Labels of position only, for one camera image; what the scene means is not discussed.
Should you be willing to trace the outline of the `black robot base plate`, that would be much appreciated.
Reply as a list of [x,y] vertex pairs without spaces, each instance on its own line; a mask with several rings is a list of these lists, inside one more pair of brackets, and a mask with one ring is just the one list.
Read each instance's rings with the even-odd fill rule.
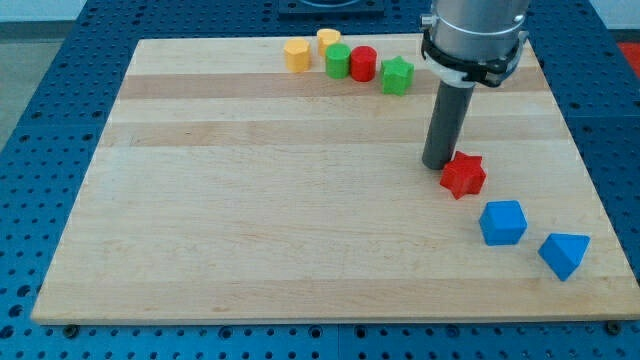
[[276,8],[280,18],[381,15],[385,0],[277,0]]

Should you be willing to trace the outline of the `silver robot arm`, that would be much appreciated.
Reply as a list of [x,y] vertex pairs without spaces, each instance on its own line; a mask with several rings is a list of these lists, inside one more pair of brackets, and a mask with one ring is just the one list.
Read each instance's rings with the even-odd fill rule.
[[421,22],[447,56],[481,62],[508,55],[520,40],[529,0],[433,0]]

